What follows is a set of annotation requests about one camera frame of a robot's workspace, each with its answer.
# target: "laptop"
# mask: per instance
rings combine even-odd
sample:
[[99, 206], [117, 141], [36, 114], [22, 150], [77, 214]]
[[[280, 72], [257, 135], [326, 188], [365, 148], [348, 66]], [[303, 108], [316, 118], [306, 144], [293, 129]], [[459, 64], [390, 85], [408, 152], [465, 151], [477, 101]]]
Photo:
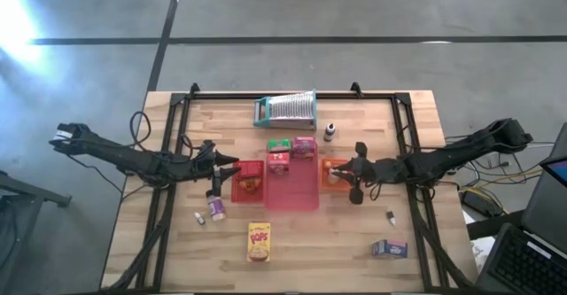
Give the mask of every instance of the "laptop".
[[567, 124], [522, 217], [502, 225], [477, 280], [484, 291], [567, 294]]

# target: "wooden tabletop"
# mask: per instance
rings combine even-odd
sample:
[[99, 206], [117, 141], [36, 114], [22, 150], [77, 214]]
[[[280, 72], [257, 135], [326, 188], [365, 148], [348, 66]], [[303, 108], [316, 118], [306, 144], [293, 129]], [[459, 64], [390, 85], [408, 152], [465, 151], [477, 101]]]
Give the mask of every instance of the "wooden tabletop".
[[[421, 145], [443, 145], [443, 131], [432, 92], [409, 92]], [[161, 146], [170, 95], [170, 92], [148, 94], [144, 111], [153, 128], [151, 137], [144, 143], [148, 149], [159, 150]], [[187, 136], [195, 145], [212, 139], [220, 152], [241, 160], [265, 159], [268, 139], [313, 136], [312, 131], [254, 128], [252, 117], [253, 105], [249, 100], [192, 101]], [[355, 154], [354, 143], [357, 141], [366, 143], [370, 160], [395, 157], [399, 153], [388, 101], [318, 100], [317, 118], [315, 136], [319, 144], [319, 159], [350, 159]], [[175, 129], [179, 119], [177, 115]], [[325, 143], [322, 134], [330, 122], [337, 126], [337, 133], [332, 142]], [[140, 134], [145, 132], [147, 127], [143, 124]], [[125, 192], [140, 184], [138, 178], [128, 179]], [[379, 199], [374, 202], [370, 201], [365, 189], [367, 195], [361, 206], [352, 205], [347, 192], [322, 190], [317, 211], [297, 213], [273, 212], [263, 205], [233, 204], [230, 202], [231, 182], [226, 181], [222, 186], [222, 198], [228, 218], [216, 222], [208, 217], [206, 206], [205, 192], [210, 186], [209, 181], [201, 180], [180, 183], [177, 187], [162, 279], [163, 291], [423, 289], [408, 196], [402, 184], [384, 185]], [[151, 190], [144, 189], [122, 203], [103, 286], [115, 282], [139, 251], [150, 200]], [[443, 247], [464, 274], [474, 281], [476, 265], [455, 187], [440, 185], [433, 204]], [[384, 214], [387, 210], [394, 212], [396, 227], [386, 220]], [[206, 225], [197, 223], [194, 212], [204, 215]], [[269, 221], [272, 225], [270, 262], [246, 261], [247, 226], [251, 221]], [[407, 241], [408, 258], [373, 259], [370, 245], [386, 238]], [[439, 284], [435, 260], [429, 247], [428, 250], [434, 284]], [[155, 256], [152, 256], [148, 284], [153, 278], [154, 261]]]

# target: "concrete floor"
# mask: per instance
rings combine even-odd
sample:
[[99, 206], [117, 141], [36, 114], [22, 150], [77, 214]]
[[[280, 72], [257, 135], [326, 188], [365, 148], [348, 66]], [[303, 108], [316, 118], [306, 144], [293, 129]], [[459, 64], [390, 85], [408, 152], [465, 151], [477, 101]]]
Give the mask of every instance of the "concrete floor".
[[[94, 291], [118, 193], [52, 151], [59, 122], [129, 141], [158, 46], [22, 46], [15, 38], [160, 37], [170, 0], [0, 0], [0, 169], [73, 195], [45, 205], [14, 294]], [[286, 35], [567, 35], [567, 0], [180, 0], [172, 37]], [[433, 89], [446, 135], [503, 117], [538, 141], [567, 121], [565, 43], [169, 46], [158, 90]], [[530, 166], [549, 148], [518, 155]], [[82, 158], [121, 185], [124, 177]], [[471, 174], [461, 172], [462, 182]], [[534, 182], [494, 187], [511, 211]]]

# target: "metal grater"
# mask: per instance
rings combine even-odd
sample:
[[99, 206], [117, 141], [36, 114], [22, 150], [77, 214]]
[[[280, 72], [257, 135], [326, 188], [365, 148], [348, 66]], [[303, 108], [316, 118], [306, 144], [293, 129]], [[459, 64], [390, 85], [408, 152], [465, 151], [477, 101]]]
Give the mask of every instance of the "metal grater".
[[316, 91], [264, 97], [254, 103], [254, 126], [316, 129]]

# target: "pink tray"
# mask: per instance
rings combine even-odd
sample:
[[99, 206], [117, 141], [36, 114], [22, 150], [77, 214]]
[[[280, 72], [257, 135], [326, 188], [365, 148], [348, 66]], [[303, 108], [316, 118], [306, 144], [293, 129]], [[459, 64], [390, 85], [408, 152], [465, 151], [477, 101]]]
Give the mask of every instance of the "pink tray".
[[290, 173], [275, 175], [266, 167], [264, 206], [270, 210], [309, 211], [319, 208], [319, 154], [290, 158]]

